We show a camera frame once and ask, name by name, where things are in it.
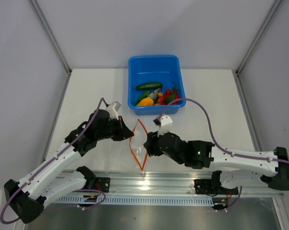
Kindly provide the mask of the grey toy fish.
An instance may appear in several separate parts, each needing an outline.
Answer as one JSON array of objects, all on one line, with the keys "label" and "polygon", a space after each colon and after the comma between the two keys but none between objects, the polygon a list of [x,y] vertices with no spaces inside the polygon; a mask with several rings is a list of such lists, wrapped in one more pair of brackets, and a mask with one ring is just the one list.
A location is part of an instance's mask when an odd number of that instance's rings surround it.
[{"label": "grey toy fish", "polygon": [[151,98],[154,102],[158,100],[158,94],[161,92],[161,88],[157,88],[156,90],[152,91],[148,97]]}]

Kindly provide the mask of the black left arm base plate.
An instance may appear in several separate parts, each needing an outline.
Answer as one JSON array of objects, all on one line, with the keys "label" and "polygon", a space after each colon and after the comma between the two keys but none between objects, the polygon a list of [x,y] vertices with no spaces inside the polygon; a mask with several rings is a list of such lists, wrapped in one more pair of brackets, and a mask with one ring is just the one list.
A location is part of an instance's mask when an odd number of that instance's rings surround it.
[{"label": "black left arm base plate", "polygon": [[111,185],[109,177],[96,177],[92,189],[108,193]]}]

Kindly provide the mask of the green cucumber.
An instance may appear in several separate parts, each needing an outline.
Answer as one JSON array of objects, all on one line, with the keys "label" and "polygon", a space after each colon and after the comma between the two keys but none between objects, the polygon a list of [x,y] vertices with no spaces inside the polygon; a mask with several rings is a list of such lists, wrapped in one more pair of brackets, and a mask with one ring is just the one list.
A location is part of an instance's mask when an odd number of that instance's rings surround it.
[{"label": "green cucumber", "polygon": [[142,91],[142,90],[156,90],[158,88],[162,88],[163,84],[161,82],[146,82],[142,83],[136,86],[137,91]]}]

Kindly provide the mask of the clear orange zip top bag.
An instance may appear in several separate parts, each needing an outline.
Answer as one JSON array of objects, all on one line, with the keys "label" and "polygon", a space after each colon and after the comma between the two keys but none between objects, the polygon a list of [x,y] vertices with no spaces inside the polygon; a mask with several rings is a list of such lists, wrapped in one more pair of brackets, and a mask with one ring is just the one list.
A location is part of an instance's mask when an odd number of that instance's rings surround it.
[{"label": "clear orange zip top bag", "polygon": [[130,152],[139,167],[141,174],[143,174],[148,158],[147,150],[144,147],[144,143],[147,141],[148,132],[140,119],[137,119],[132,132],[133,137],[129,138]]}]

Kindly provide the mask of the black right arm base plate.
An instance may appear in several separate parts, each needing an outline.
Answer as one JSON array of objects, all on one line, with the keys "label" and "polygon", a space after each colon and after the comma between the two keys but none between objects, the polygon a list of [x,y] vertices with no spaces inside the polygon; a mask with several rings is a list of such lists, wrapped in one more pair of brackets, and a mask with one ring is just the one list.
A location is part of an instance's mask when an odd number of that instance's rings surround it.
[{"label": "black right arm base plate", "polygon": [[194,180],[195,193],[197,195],[219,196],[219,195],[238,195],[238,188],[227,189],[220,184],[212,185],[211,179],[196,179]]}]

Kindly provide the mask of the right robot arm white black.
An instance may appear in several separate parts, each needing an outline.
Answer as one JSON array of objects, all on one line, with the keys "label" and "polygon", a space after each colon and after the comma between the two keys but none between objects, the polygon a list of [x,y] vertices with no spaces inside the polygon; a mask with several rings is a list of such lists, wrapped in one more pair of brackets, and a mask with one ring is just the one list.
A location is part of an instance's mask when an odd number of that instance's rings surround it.
[{"label": "right robot arm white black", "polygon": [[188,168],[211,169],[210,188],[215,193],[255,184],[289,191],[289,158],[283,147],[266,152],[234,150],[207,141],[184,141],[170,132],[148,133],[144,147],[149,156],[165,155]]}]

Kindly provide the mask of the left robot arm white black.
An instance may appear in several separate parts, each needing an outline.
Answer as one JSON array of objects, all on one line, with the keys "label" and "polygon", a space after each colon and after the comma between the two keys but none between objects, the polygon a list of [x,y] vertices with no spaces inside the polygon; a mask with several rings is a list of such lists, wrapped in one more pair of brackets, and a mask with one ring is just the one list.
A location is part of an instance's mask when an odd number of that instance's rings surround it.
[{"label": "left robot arm white black", "polygon": [[104,195],[98,189],[96,175],[86,166],[80,166],[59,181],[55,178],[70,164],[81,159],[94,149],[99,141],[111,139],[123,141],[134,136],[123,118],[111,115],[108,110],[97,109],[65,138],[64,143],[51,156],[26,177],[15,181],[10,179],[4,185],[6,204],[27,224],[41,215],[55,200],[71,193],[94,192]]}]

